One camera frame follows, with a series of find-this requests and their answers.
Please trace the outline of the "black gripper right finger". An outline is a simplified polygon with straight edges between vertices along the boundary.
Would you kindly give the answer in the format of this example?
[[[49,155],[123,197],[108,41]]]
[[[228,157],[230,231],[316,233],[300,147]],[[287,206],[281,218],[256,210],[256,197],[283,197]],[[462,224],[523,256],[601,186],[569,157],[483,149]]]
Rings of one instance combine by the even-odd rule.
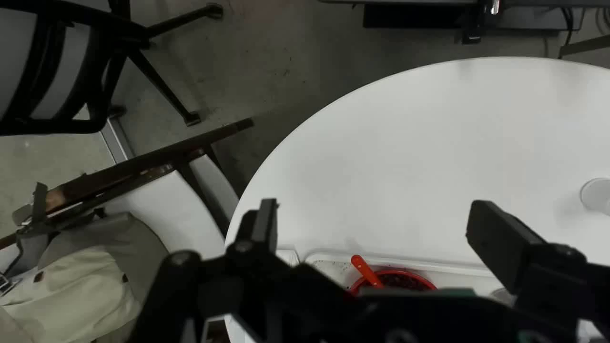
[[[533,266],[567,267],[584,260],[571,246],[546,243],[523,222],[489,201],[470,203],[464,239],[510,294],[519,292],[525,273]]]

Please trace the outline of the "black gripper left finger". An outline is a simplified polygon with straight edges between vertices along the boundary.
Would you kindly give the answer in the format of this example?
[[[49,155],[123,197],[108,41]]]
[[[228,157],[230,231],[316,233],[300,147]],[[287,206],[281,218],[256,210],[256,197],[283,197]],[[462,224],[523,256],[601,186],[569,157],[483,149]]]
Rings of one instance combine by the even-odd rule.
[[[235,235],[237,252],[275,250],[275,210],[277,203],[274,199],[262,199],[256,210],[249,210],[243,214]]]

